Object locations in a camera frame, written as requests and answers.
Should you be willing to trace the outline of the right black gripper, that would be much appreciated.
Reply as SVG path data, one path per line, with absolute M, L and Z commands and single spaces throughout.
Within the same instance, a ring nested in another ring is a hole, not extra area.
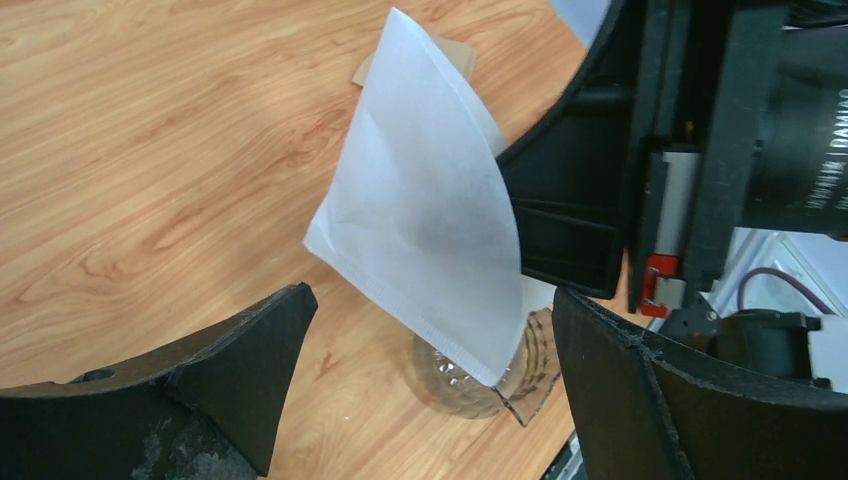
M 785 1 L 612 2 L 561 96 L 497 157 L 523 274 L 615 294 L 638 83 L 629 309 L 663 317 L 710 289 L 741 222 L 788 12 Z

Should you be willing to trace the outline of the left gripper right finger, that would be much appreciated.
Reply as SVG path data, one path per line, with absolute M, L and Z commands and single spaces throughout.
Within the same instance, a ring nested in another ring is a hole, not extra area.
M 555 293 L 562 377 L 591 479 L 843 479 L 847 398 L 766 376 Z

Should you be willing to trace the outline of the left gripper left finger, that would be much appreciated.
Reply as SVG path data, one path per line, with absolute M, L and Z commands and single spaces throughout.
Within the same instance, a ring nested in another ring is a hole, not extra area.
M 5 479 L 258 479 L 318 304 L 304 283 L 143 355 L 1 392 Z

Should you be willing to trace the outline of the white paper coffee filter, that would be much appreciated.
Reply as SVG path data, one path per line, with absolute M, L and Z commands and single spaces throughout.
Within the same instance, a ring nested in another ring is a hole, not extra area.
M 490 112 L 392 9 L 306 248 L 474 379 L 494 386 L 551 285 L 522 274 Z

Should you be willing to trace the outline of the brown paper coffee filter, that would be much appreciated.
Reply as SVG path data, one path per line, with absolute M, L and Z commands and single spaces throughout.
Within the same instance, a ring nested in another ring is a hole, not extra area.
M 436 34 L 432 34 L 431 37 L 440 51 L 451 62 L 462 77 L 468 83 L 471 83 L 477 59 L 477 51 L 471 45 L 461 41 L 448 39 Z M 365 85 L 374 55 L 375 52 L 370 53 L 358 66 L 351 79 L 353 84 L 360 87 Z

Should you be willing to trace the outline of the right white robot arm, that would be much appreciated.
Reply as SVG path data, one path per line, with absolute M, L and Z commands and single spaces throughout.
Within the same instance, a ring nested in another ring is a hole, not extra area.
M 847 5 L 613 1 L 497 163 L 527 275 L 702 337 L 736 228 L 847 237 Z

